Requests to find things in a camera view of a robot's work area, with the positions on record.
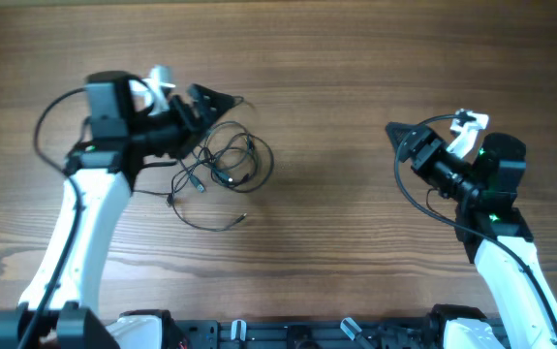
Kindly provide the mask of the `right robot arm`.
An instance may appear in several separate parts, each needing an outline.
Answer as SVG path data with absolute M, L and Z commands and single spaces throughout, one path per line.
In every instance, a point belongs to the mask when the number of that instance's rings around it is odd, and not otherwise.
M 478 309 L 445 304 L 432 311 L 421 335 L 441 348 L 557 348 L 557 301 L 534 236 L 514 205 L 526 170 L 526 146 L 503 133 L 480 140 L 488 124 L 485 114 L 461 111 L 446 119 L 451 143 L 431 129 L 429 120 L 390 122 L 386 132 L 394 164 L 409 162 L 432 190 L 455 201 L 454 219 L 430 206 L 416 208 L 455 230 L 495 301 L 506 337 L 497 338 Z

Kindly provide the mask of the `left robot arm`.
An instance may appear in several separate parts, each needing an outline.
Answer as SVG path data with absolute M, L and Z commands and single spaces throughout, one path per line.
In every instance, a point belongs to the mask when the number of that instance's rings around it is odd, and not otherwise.
M 64 199 L 46 255 L 16 308 L 0 310 L 0 348 L 187 348 L 190 343 L 166 310 L 98 317 L 100 282 L 116 224 L 129 203 L 147 156 L 175 164 L 201 142 L 236 97 L 192 84 L 186 104 L 169 93 L 168 72 L 149 79 L 124 71 L 87 77 L 81 92 L 90 109 L 80 140 L 59 172 Z

